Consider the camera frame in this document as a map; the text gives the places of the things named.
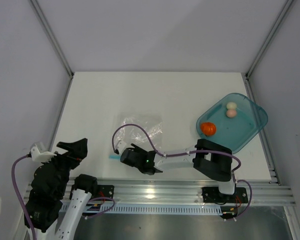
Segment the white table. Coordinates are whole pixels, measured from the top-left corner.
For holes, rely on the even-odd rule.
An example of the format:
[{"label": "white table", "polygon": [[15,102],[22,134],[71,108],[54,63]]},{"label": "white table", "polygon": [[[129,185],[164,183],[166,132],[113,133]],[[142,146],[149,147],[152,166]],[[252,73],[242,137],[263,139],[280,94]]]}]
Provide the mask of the white table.
[{"label": "white table", "polygon": [[[156,113],[162,117],[165,151],[194,145],[196,121],[229,93],[247,95],[240,73],[220,72],[76,72],[54,140],[88,138],[88,155],[71,176],[88,174],[104,179],[207,180],[194,168],[173,169],[153,176],[109,159],[111,137],[121,113]],[[237,179],[271,180],[259,135],[236,156],[242,166]]]}]

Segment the blue tray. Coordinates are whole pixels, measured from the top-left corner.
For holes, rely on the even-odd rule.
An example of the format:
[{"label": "blue tray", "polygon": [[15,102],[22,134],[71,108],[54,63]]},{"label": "blue tray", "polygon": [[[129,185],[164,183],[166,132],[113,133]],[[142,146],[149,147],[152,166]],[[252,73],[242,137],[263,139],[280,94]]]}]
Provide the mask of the blue tray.
[{"label": "blue tray", "polygon": [[[226,116],[227,103],[237,104],[237,115],[233,118]],[[213,136],[206,136],[200,125],[211,122],[216,126]],[[230,93],[206,111],[196,122],[196,131],[202,139],[208,139],[232,150],[239,152],[267,124],[268,115],[259,105],[240,93]]]}]

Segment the egg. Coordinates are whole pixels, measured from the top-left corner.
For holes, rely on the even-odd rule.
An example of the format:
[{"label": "egg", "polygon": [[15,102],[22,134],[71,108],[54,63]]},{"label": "egg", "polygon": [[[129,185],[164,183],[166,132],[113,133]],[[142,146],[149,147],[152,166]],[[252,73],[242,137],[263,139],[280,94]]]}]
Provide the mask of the egg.
[{"label": "egg", "polygon": [[234,109],[229,109],[228,111],[226,111],[226,116],[228,118],[234,118],[235,116],[237,116],[237,111]]},{"label": "egg", "polygon": [[235,110],[237,108],[237,104],[233,101],[230,101],[226,104],[226,109]]}]

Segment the plastic bag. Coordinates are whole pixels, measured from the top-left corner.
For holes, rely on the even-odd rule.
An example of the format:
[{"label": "plastic bag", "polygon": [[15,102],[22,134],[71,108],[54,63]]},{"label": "plastic bag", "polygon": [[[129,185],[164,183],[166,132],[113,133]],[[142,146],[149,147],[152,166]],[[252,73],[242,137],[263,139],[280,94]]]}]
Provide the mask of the plastic bag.
[{"label": "plastic bag", "polygon": [[[125,124],[136,124],[142,127],[148,133],[155,148],[157,150],[161,149],[163,135],[162,118],[160,115],[122,113],[118,117],[118,121],[113,132]],[[120,140],[127,143],[127,148],[129,148],[131,144],[135,144],[146,151],[153,150],[146,135],[135,126],[126,126],[121,128],[114,137],[114,145],[116,145]],[[116,158],[114,155],[115,153],[111,151],[110,157]]]}]

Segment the white wall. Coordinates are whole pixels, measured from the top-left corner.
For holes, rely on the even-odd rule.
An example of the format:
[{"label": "white wall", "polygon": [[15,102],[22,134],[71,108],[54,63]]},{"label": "white wall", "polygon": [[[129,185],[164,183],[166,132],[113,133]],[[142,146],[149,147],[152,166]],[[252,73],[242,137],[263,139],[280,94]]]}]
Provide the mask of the white wall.
[{"label": "white wall", "polygon": [[252,75],[283,184],[292,187],[300,215],[300,0]]},{"label": "white wall", "polygon": [[[11,182],[15,159],[47,144],[69,80],[26,0],[0,0],[0,240],[12,239],[21,208]],[[20,190],[36,164],[17,165]]]},{"label": "white wall", "polygon": [[39,0],[76,72],[245,72],[285,1]]}]

